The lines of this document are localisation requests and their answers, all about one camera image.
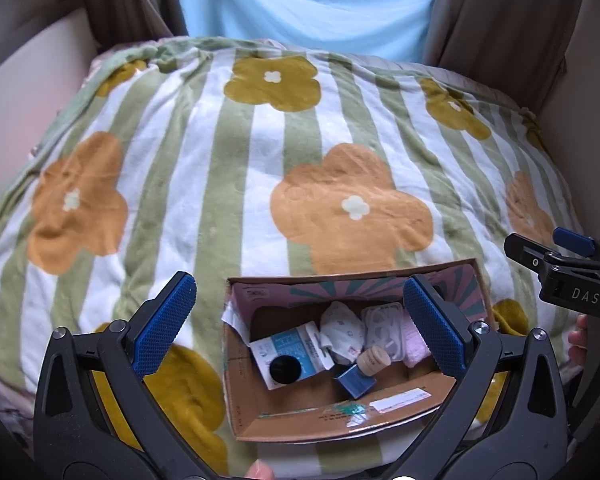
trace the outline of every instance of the cardboard box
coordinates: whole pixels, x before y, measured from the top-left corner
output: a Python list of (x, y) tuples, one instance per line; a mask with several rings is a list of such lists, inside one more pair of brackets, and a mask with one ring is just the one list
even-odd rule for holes
[(401, 302), (402, 284), (412, 274), (427, 274), (469, 320), (485, 319), (494, 326), (489, 295), (474, 259), (363, 274), (230, 278), (222, 315), (223, 379), (236, 439), (299, 443), (351, 438), (435, 410), (455, 380), (440, 373), (433, 358), (410, 369), (393, 363), (376, 375), (378, 384), (368, 394), (352, 400), (332, 378), (332, 370), (268, 390), (247, 346), (312, 320), (319, 324), (334, 300), (357, 314), (367, 306)]

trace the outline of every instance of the bed sheet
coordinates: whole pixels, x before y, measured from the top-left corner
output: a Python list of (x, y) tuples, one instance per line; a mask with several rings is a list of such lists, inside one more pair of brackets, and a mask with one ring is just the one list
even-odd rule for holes
[(187, 441), (222, 474), (257, 456), (279, 478), (363, 470), (394, 460), (421, 423), (282, 448), (232, 437), (224, 280), (474, 256), (501, 326), (543, 327), (567, 370), (574, 314), (539, 301), (502, 251), (513, 231), (551, 245), (557, 225), (580, 231), (568, 188), (534, 117), (497, 92), (275, 42), (145, 44), (104, 60), (0, 195), (0, 379), (34, 392), (54, 327), (128, 319), (188, 270), (198, 301), (150, 385)]

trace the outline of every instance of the blue curtain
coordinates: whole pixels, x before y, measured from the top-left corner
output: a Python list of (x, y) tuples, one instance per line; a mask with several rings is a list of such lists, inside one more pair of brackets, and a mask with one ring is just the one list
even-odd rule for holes
[(180, 0), (190, 36), (420, 61), (434, 0)]

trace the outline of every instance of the hand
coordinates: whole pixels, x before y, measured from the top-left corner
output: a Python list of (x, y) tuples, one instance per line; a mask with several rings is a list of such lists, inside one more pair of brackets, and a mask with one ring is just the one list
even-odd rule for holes
[(568, 341), (572, 346), (569, 348), (569, 358), (584, 366), (584, 362), (587, 359), (587, 345), (589, 343), (587, 339), (587, 316), (581, 314), (576, 320), (576, 330), (569, 333)]
[(247, 471), (246, 478), (255, 480), (275, 480), (273, 469), (265, 464), (262, 460), (256, 460)]

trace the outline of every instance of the metal screw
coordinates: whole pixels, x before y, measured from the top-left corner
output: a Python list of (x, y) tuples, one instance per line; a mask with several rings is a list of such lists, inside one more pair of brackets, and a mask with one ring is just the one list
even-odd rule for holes
[(488, 334), (491, 331), (491, 327), (483, 321), (476, 321), (472, 324), (472, 328), (478, 334)]
[(124, 319), (117, 319), (112, 321), (109, 325), (109, 330), (112, 332), (122, 332), (125, 329), (126, 321)]
[(541, 328), (535, 328), (531, 331), (533, 336), (538, 339), (538, 341), (544, 341), (546, 339), (546, 332)]
[(64, 326), (59, 326), (51, 333), (51, 337), (53, 339), (62, 339), (65, 335), (66, 335), (66, 328)]

